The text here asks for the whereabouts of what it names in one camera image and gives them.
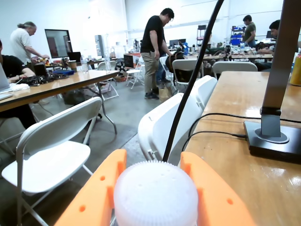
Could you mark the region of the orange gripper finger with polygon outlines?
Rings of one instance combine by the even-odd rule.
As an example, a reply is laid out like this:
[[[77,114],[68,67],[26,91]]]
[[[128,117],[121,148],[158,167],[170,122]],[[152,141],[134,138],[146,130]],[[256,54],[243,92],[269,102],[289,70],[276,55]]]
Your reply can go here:
[[[109,226],[114,209],[114,187],[126,169],[127,151],[113,151],[81,188],[56,226]]]
[[[193,180],[198,193],[198,226],[254,226],[244,202],[203,159],[181,153],[181,169]]]

